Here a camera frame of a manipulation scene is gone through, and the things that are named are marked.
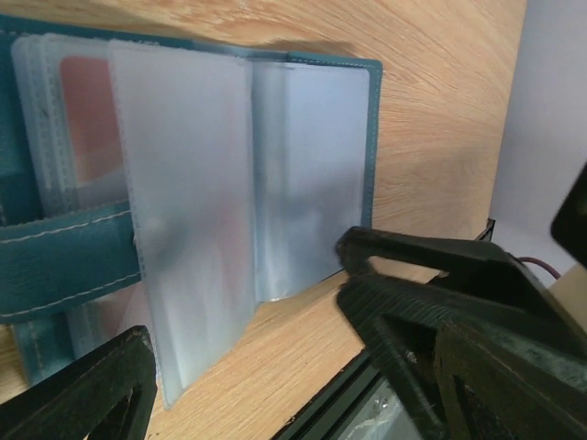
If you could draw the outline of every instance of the leather strap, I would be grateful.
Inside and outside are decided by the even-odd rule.
[[[0,228],[0,324],[55,314],[138,281],[128,202]]]

